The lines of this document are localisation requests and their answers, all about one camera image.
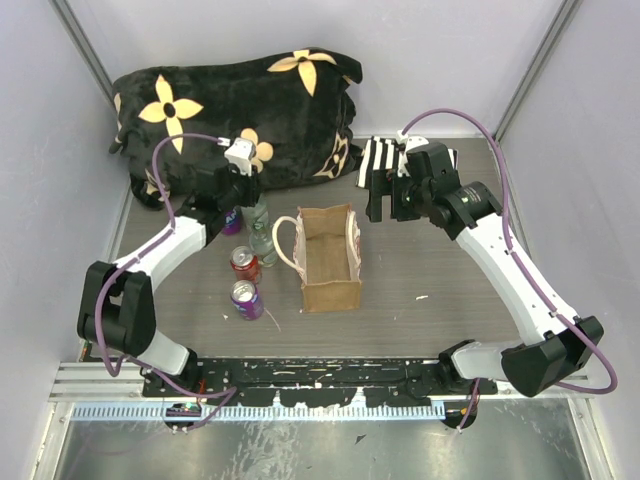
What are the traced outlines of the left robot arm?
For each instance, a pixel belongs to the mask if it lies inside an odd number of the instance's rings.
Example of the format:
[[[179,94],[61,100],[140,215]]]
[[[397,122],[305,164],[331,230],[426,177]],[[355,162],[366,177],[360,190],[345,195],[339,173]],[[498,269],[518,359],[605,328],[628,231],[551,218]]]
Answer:
[[[226,214],[255,205],[261,193],[256,169],[247,173],[230,164],[200,170],[196,178],[196,190],[158,234],[114,263],[96,261],[88,268],[77,321],[80,338],[162,372],[178,396],[199,387],[197,355],[159,330],[154,293],[222,232]]]

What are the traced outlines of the cat print canvas bag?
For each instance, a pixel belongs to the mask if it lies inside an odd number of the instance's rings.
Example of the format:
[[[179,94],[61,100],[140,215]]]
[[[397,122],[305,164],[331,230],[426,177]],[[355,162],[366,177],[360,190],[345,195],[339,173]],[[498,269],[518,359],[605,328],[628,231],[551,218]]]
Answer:
[[[286,254],[279,229],[294,226],[294,245]],[[295,217],[281,216],[272,226],[272,239],[279,258],[301,281],[305,313],[356,310],[361,305],[361,230],[349,204],[329,208],[298,209]]]

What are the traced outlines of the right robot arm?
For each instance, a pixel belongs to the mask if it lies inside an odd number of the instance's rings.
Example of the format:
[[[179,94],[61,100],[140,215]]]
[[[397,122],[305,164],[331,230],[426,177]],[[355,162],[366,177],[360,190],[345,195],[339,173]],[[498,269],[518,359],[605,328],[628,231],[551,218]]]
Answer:
[[[481,182],[462,184],[457,152],[412,136],[406,143],[371,137],[362,153],[357,185],[369,192],[366,214],[382,219],[382,199],[391,200],[397,221],[428,219],[466,252],[485,274],[513,319],[513,342],[463,341],[439,356],[438,379],[459,394],[475,378],[510,383],[535,397],[583,368],[604,328],[580,317],[544,279],[503,225],[503,210]]]

